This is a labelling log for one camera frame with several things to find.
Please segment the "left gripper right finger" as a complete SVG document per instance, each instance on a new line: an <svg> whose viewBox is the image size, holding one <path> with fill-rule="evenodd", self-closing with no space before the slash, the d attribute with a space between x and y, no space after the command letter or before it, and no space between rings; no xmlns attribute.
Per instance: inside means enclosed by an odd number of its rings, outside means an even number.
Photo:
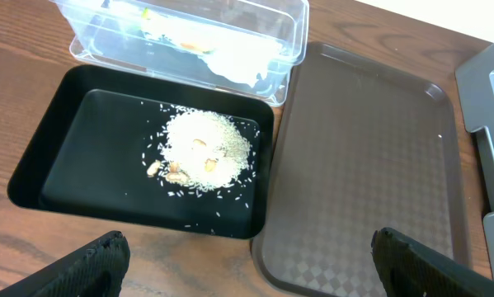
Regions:
<svg viewBox="0 0 494 297"><path fill-rule="evenodd" d="M494 281L395 229L374 232L372 258L388 297L494 297Z"/></svg>

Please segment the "green orange snack wrapper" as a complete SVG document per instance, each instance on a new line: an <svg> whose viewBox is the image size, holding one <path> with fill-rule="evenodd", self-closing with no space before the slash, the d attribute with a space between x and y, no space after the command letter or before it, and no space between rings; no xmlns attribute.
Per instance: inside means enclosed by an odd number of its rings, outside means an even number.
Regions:
<svg viewBox="0 0 494 297"><path fill-rule="evenodd" d="M145 8L141 15L140 30L146 39L172 44L192 54L212 54L217 45L204 36L197 23Z"/></svg>

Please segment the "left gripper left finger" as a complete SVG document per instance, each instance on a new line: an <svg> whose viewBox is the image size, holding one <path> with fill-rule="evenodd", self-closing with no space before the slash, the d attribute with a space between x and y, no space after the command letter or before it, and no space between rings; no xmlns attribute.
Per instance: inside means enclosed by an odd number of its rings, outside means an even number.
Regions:
<svg viewBox="0 0 494 297"><path fill-rule="evenodd" d="M110 231L0 290L0 297L117 297L129 261L126 237Z"/></svg>

